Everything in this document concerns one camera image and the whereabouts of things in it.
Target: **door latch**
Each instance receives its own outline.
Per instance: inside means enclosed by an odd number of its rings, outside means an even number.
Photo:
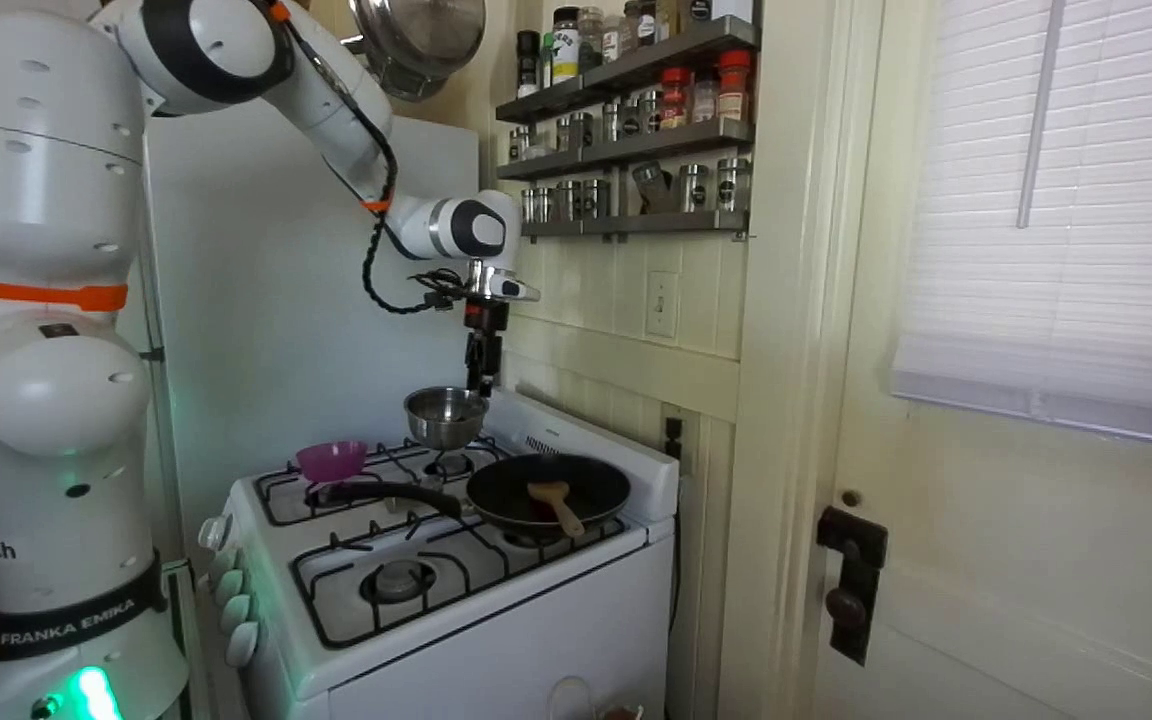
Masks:
[[[845,551],[841,588],[823,596],[823,609],[831,618],[827,646],[852,655],[855,665],[864,665],[872,609],[880,596],[880,574],[889,562],[889,530],[860,522],[852,512],[841,512],[841,507],[823,507],[814,523],[814,546]]]

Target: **cable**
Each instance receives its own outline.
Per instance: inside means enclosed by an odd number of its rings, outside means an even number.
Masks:
[[[360,265],[360,285],[366,294],[366,301],[393,316],[416,316],[416,314],[428,314],[435,309],[433,301],[420,301],[420,303],[393,303],[379,295],[376,290],[376,253],[379,253],[379,240],[387,237],[397,250],[397,231],[387,225],[387,202],[393,202],[393,190],[397,190],[397,177],[401,177],[401,160],[387,144],[387,135],[373,125],[373,115],[348,97],[348,88],[341,84],[341,77],[324,65],[324,55],[287,26],[292,32],[292,44],[309,55],[309,65],[320,74],[320,82],[337,91],[337,100],[348,110],[348,115],[357,125],[363,125],[363,131],[376,141],[379,157],[383,157],[383,190],[379,190],[379,202],[363,202],[337,167],[337,182],[373,212],[373,240],[366,240],[366,255]]]

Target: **door frame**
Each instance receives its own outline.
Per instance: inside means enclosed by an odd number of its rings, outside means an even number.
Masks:
[[[884,8],[764,4],[720,717],[812,717]]]

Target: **shelf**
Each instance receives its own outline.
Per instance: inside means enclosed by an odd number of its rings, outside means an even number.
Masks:
[[[723,144],[753,144],[746,125],[733,119],[710,119],[710,125],[686,125],[686,128],[668,128],[668,131],[646,131],[646,135],[622,135],[615,144],[592,144],[581,153],[563,157],[536,157],[518,166],[500,166],[500,182],[541,182],[541,177],[567,177],[567,172],[592,172],[592,167],[615,167],[646,157],[678,157],[678,153],[703,153],[703,150],[723,150]]]
[[[536,125],[536,119],[573,114],[581,103],[595,103],[613,91],[653,84],[665,65],[703,65],[703,62],[716,62],[716,53],[723,53],[723,49],[754,49],[754,44],[760,44],[760,32],[742,21],[733,21],[733,18],[690,26],[683,36],[635,49],[622,62],[613,62],[613,65],[600,65],[592,74],[573,77],[567,84],[508,100],[495,110],[495,119]]]
[[[656,237],[656,231],[742,231],[742,228],[746,212],[668,212],[668,218],[524,225],[524,237]]]

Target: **black frying pan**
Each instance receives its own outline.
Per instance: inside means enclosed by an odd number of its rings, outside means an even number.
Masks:
[[[508,532],[561,532],[547,505],[530,502],[527,486],[567,486],[567,507],[581,523],[607,522],[626,502],[626,478],[592,455],[508,455],[467,478],[467,505],[457,496],[416,489],[416,486],[328,486],[312,489],[302,502],[312,507],[402,496],[433,505],[445,515],[483,515]]]

